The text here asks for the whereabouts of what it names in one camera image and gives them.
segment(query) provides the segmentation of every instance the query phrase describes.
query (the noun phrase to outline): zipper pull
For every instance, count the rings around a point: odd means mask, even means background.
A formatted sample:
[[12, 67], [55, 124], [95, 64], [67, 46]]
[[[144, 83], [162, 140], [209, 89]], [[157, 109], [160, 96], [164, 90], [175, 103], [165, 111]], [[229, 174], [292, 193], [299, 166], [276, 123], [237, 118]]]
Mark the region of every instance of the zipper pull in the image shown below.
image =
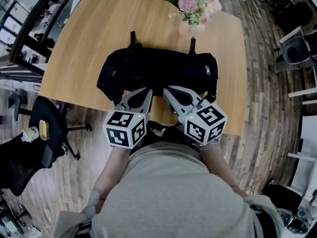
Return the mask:
[[205, 65], [205, 68], [206, 68], [207, 75], [210, 75], [209, 66], [208, 66], [208, 65]]

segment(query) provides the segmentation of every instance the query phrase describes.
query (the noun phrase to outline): black duffel bag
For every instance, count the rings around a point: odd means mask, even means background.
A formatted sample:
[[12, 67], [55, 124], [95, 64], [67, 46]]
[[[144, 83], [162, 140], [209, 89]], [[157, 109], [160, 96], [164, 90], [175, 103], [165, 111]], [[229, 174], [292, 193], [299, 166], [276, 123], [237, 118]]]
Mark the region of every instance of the black duffel bag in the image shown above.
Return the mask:
[[216, 59], [210, 53], [196, 54], [195, 39], [191, 39], [189, 54], [142, 48], [135, 43], [131, 32], [128, 48], [111, 53], [100, 72], [97, 87], [117, 105], [122, 98], [122, 89], [130, 92], [150, 87], [156, 96], [163, 95], [168, 85], [194, 90], [211, 103], [215, 101], [218, 69]]

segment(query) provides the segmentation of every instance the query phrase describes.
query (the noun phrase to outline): white cube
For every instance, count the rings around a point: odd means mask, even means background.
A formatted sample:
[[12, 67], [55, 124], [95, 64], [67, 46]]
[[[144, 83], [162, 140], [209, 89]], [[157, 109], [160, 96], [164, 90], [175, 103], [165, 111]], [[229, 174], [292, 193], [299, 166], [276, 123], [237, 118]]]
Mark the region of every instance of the white cube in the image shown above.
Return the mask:
[[110, 145], [133, 149], [147, 133], [146, 115], [110, 110], [103, 128]]
[[212, 103], [185, 117], [185, 135], [206, 145], [223, 134], [228, 117], [216, 104]]

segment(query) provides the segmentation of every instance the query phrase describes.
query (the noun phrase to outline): wooden table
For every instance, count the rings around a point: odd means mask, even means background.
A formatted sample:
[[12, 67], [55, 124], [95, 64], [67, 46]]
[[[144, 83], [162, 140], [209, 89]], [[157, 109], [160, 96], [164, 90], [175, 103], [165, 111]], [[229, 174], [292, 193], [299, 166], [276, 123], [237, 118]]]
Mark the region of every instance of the wooden table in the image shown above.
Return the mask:
[[[114, 108], [97, 79], [107, 56], [128, 47], [136, 31], [143, 47], [188, 53], [190, 36], [177, 32], [177, 8], [162, 0], [82, 0], [62, 30], [50, 57], [40, 95], [88, 108]], [[217, 104], [228, 115], [225, 133], [242, 135], [247, 105], [247, 66], [240, 19], [216, 12], [196, 36], [196, 53], [211, 53], [218, 64]], [[151, 119], [175, 124], [163, 97], [154, 97]]]

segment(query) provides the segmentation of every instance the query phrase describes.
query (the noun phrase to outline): wooden floor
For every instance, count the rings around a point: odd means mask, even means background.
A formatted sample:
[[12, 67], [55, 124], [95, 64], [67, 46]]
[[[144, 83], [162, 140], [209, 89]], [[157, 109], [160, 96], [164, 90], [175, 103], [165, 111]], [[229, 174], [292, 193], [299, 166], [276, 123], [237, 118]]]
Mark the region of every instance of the wooden floor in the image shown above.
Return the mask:
[[[276, 48], [283, 36], [269, 13], [267, 5], [258, 0], [249, 0], [254, 17], [258, 20], [265, 40]], [[287, 97], [288, 92], [301, 90], [299, 71], [283, 72], [279, 76], [268, 70], [279, 52], [270, 51], [254, 22], [251, 9], [242, 0], [220, 0], [223, 10], [242, 21], [247, 53], [248, 103], [243, 136], [224, 135], [220, 148], [236, 173], [242, 189], [248, 193], [259, 192], [266, 180], [275, 177], [286, 185], [291, 177], [294, 161], [287, 152], [296, 152], [297, 133], [301, 113], [300, 99]], [[0, 112], [6, 114], [6, 98], [9, 91], [0, 92]], [[29, 94], [29, 107], [36, 98]], [[0, 126], [0, 139], [15, 137], [27, 125], [27, 117], [12, 122], [9, 110], [5, 124]], [[40, 170], [31, 179], [23, 194], [16, 198], [6, 192], [13, 207], [23, 203], [32, 213], [33, 223], [50, 237], [55, 217], [60, 210], [81, 211], [90, 195], [95, 180], [104, 167], [109, 150], [102, 132], [105, 113], [73, 106], [67, 114], [69, 125], [88, 121], [93, 132], [70, 132], [68, 137], [81, 160], [72, 156], [57, 160], [51, 169]]]

